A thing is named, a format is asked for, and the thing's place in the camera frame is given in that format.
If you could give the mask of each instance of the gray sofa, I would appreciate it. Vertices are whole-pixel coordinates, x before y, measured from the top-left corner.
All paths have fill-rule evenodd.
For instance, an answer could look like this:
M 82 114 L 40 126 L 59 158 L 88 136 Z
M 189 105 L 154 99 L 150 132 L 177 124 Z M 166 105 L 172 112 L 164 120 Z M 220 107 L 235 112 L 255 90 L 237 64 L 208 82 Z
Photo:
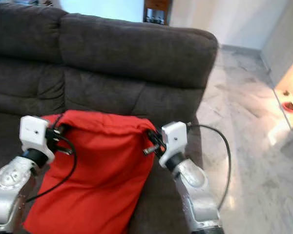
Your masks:
M 217 47 L 212 34 L 196 29 L 0 4 L 0 168 L 21 152 L 24 115 L 76 109 L 156 126 L 196 123 Z M 188 141 L 187 156 L 202 165 L 199 130 Z M 173 181 L 157 160 L 129 233 L 188 233 Z

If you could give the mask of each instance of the red object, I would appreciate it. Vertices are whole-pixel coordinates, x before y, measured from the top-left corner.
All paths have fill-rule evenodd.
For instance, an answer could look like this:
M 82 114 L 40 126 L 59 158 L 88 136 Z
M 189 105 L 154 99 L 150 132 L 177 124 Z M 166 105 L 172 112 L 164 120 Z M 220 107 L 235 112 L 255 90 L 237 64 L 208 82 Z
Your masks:
M 154 126 L 147 119 L 83 111 L 67 111 L 61 123 L 73 127 L 65 137 L 77 151 L 76 171 L 36 200 L 24 227 L 32 234 L 126 234 L 154 159 L 143 155 L 152 145 L 143 132 Z M 39 193 L 61 181 L 72 163 L 73 156 L 56 153 Z
M 282 108 L 283 108 L 285 111 L 287 111 L 287 112 L 291 112 L 291 113 L 293 113 L 293 110 L 290 109 L 290 108 L 288 108 L 288 107 L 286 106 L 286 105 L 289 104 L 289 103 L 291 103 L 291 102 L 283 102 L 283 103 L 282 103 Z

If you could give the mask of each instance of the sofa backrest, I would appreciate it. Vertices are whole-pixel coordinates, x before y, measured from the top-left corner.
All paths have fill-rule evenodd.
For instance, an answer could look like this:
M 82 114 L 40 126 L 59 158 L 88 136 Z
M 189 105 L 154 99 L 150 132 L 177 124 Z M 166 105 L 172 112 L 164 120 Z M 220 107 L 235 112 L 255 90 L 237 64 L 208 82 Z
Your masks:
M 0 4 L 0 112 L 191 121 L 216 53 L 201 30 Z

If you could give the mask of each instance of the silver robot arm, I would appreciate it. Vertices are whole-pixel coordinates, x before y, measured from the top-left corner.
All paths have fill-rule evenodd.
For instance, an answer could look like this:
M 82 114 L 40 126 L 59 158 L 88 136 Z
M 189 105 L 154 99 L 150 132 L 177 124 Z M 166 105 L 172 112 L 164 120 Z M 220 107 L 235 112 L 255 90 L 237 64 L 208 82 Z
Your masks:
M 187 145 L 187 126 L 172 122 L 161 129 L 161 134 L 149 132 L 159 163 L 171 173 L 181 197 L 183 211 L 191 234 L 224 234 L 217 206 L 209 192 L 206 173 L 184 156 Z
M 58 139 L 50 134 L 53 130 L 48 125 L 48 121 L 38 117 L 21 118 L 20 140 L 24 153 L 0 169 L 0 233 L 12 233 L 20 227 L 35 177 L 54 159 L 50 148 L 55 149 Z

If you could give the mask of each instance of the black cable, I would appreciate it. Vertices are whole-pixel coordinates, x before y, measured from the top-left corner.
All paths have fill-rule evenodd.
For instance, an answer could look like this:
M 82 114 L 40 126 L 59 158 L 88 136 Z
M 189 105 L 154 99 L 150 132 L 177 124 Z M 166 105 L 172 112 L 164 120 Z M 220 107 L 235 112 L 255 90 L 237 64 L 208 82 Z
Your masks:
M 58 122 L 60 121 L 60 119 L 63 117 L 63 113 L 60 114 L 57 119 L 54 121 L 54 123 L 51 125 L 51 129 L 55 129 L 55 126 L 58 124 Z
M 221 200 L 220 200 L 220 202 L 218 204 L 218 207 L 217 207 L 218 210 L 221 210 L 221 208 L 222 208 L 222 206 L 224 204 L 224 201 L 226 199 L 226 196 L 228 194 L 229 185 L 230 185 L 230 179 L 231 179 L 231 152 L 230 152 L 229 143 L 228 143 L 226 137 L 222 134 L 222 132 L 220 132 L 216 128 L 213 128 L 213 127 L 210 127 L 210 126 L 204 125 L 204 124 L 191 125 L 191 123 L 188 126 L 190 128 L 198 126 L 198 127 L 211 129 L 211 130 L 215 131 L 216 133 L 218 133 L 221 136 L 221 138 L 224 140 L 224 142 L 225 142 L 226 149 L 227 149 L 227 154 L 228 154 L 228 174 L 227 174 L 227 183 L 226 183 L 225 191 L 224 191 L 224 194 L 223 194 L 223 196 L 222 196 L 222 198 L 221 198 Z
M 73 143 L 71 143 L 68 139 L 64 138 L 63 136 L 61 135 L 56 135 L 57 138 L 61 139 L 61 140 L 64 140 L 67 144 L 69 144 L 69 146 L 71 147 L 72 149 L 72 154 L 74 155 L 74 162 L 73 162 L 73 167 L 71 169 L 71 171 L 68 173 L 68 175 L 63 179 L 61 180 L 58 184 L 56 184 L 55 186 L 53 186 L 52 188 L 48 189 L 47 191 L 44 191 L 43 193 L 41 194 L 38 194 L 34 197 L 31 197 L 29 199 L 26 200 L 26 202 L 30 202 L 32 200 L 35 200 L 43 195 L 46 195 L 47 193 L 51 192 L 52 190 L 56 189 L 57 187 L 59 187 L 61 184 L 65 183 L 70 177 L 71 175 L 74 173 L 75 169 L 76 169 L 76 165 L 77 165 L 77 153 L 76 153 L 76 149 L 73 145 Z

